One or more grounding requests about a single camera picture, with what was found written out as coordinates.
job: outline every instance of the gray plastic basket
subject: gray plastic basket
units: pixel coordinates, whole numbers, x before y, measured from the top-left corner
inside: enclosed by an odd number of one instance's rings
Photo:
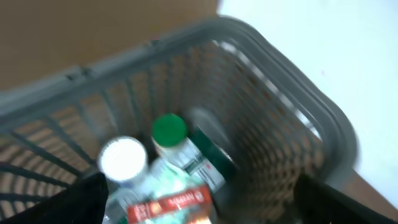
[[[2,99],[2,220],[94,172],[110,138],[139,138],[153,156],[151,122],[164,113],[199,125],[248,178],[220,214],[238,223],[281,221],[291,215],[299,173],[338,187],[354,163],[356,138],[342,111],[233,19],[210,19],[67,74]]]

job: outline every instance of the green bottle cap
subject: green bottle cap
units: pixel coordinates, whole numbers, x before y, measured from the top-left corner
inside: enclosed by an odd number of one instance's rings
[[[166,114],[154,121],[152,137],[162,147],[173,147],[187,137],[187,126],[179,116]]]

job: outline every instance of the brown floor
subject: brown floor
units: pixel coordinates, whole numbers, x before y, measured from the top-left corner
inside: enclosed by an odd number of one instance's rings
[[[217,0],[0,1],[0,90],[87,64],[216,14]],[[398,211],[358,174],[343,192],[395,220]]]
[[[398,210],[395,209],[356,172],[352,176],[351,180],[346,184],[342,192],[387,218],[398,221]]]

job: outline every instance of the white cap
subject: white cap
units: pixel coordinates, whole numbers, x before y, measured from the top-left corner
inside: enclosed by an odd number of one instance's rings
[[[108,179],[115,182],[141,179],[147,170],[145,147],[129,136],[114,138],[102,148],[98,167]]]

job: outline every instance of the red label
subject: red label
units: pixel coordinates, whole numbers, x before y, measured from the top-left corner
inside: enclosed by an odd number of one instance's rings
[[[204,203],[211,203],[207,185],[188,189],[182,193],[160,198],[156,201],[131,205],[127,208],[129,223],[140,223],[144,220],[159,217],[166,213]]]

